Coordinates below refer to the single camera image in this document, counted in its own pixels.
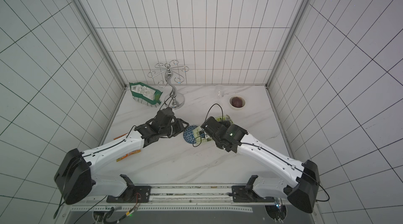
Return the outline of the blue patterned breakfast bowl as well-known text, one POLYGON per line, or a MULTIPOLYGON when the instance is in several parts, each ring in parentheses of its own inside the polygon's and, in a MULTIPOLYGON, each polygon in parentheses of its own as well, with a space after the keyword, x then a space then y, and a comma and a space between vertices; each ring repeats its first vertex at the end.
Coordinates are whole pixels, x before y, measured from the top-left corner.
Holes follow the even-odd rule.
POLYGON ((183 138, 185 142, 193 145, 197 145, 201 142, 201 137, 200 137, 200 130, 201 127, 198 125, 190 125, 185 129, 183 132, 183 138))

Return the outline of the green oats bag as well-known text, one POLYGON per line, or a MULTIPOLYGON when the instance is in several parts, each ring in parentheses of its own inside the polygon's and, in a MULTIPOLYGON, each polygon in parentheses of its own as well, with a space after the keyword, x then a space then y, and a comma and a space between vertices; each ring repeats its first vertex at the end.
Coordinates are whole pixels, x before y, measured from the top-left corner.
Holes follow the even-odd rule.
POLYGON ((207 121, 200 126, 201 130, 199 133, 201 142, 194 146, 198 146, 204 142, 213 141, 215 134, 222 134, 231 125, 233 125, 233 123, 234 122, 228 115, 208 118, 207 121))

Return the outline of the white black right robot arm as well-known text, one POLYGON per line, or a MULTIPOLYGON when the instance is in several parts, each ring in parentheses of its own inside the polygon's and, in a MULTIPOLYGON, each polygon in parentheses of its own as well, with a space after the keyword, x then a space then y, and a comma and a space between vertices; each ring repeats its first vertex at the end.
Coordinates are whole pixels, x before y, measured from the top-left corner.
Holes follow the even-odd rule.
POLYGON ((252 175, 244 186, 233 186, 231 196, 238 203, 268 203, 286 199, 297 209, 313 213, 320 179, 316 163, 300 162, 268 147, 242 127, 209 117, 202 125, 216 146, 246 155, 274 172, 276 178, 252 175))

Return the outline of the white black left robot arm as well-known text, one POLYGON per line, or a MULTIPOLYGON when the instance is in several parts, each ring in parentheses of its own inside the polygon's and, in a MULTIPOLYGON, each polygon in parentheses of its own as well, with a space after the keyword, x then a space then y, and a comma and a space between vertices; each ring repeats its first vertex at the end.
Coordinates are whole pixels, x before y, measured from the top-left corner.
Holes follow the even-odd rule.
POLYGON ((107 196, 113 202, 128 203, 136 198, 135 185, 127 175, 100 175, 110 163, 118 162, 159 139, 175 137, 189 123, 175 117, 170 107, 159 110, 144 124, 133 126, 121 139, 83 152, 70 150, 63 159, 54 181, 61 193, 61 202, 73 205, 88 196, 107 196))

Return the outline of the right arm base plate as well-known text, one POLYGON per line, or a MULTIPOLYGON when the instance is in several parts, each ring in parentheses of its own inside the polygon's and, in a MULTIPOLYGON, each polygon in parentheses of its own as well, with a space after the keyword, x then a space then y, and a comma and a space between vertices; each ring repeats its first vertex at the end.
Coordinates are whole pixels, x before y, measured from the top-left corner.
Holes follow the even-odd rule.
POLYGON ((258 178, 252 175, 245 185, 232 186, 232 192, 228 195, 233 199, 234 203, 274 203, 273 197, 260 197, 253 191, 253 184, 258 178))

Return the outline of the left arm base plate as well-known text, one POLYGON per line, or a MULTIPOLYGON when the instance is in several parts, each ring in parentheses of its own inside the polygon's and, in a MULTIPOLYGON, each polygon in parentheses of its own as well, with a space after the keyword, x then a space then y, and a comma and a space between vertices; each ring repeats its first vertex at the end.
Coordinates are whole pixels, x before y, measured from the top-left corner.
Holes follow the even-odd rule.
POLYGON ((120 196, 108 196, 107 203, 129 204, 129 203, 148 203, 150 200, 151 186, 135 186, 131 179, 121 174, 127 185, 127 188, 120 196))

